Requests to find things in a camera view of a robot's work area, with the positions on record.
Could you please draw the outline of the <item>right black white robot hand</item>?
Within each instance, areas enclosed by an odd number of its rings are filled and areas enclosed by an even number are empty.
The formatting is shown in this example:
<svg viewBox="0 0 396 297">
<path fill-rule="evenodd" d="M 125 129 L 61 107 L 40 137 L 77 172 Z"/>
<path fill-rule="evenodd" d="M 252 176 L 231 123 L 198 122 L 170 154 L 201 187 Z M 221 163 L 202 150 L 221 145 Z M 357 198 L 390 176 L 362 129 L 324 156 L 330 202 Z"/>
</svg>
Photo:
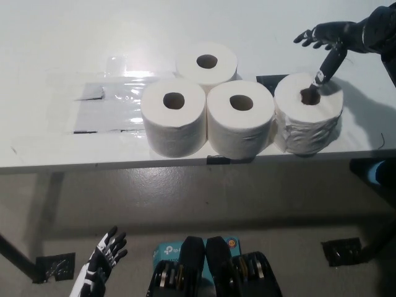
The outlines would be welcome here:
<svg viewBox="0 0 396 297">
<path fill-rule="evenodd" d="M 362 29 L 361 24 L 355 22 L 327 22 L 306 30 L 293 40 L 303 47 L 312 45 L 318 49 L 324 46 L 329 51 L 312 84 L 303 90 L 304 95 L 318 92 L 334 76 L 349 51 L 368 52 L 363 44 Z"/>
</svg>

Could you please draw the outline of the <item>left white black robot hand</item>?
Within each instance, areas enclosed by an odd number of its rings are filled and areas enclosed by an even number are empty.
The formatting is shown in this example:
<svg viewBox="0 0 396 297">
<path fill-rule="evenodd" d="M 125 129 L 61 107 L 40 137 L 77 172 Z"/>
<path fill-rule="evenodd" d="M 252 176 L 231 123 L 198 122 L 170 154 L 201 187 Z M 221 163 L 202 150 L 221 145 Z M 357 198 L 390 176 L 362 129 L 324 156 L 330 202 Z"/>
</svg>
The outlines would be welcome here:
<svg viewBox="0 0 396 297">
<path fill-rule="evenodd" d="M 127 255 L 126 233 L 118 236 L 118 227 L 110 229 L 96 245 L 92 255 L 80 270 L 70 297 L 104 296 L 106 282 L 118 262 Z"/>
</svg>

